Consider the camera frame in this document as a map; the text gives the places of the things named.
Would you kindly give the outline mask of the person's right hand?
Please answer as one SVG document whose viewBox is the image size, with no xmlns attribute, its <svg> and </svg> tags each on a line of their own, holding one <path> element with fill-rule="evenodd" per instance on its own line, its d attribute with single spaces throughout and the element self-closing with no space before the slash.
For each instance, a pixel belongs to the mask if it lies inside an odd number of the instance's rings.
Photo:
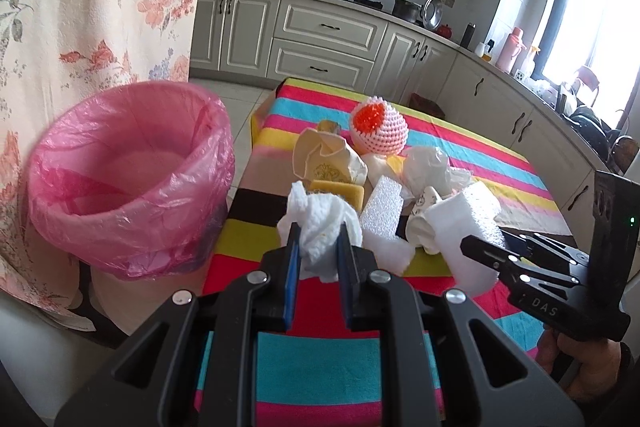
<svg viewBox="0 0 640 427">
<path fill-rule="evenodd" d="M 546 327 L 537 348 L 535 360 L 548 374 L 561 353 L 579 364 L 579 372 L 565 387 L 565 392 L 575 401 L 596 399 L 616 384 L 622 361 L 622 345 L 616 341 L 602 339 L 581 343 Z"/>
</svg>

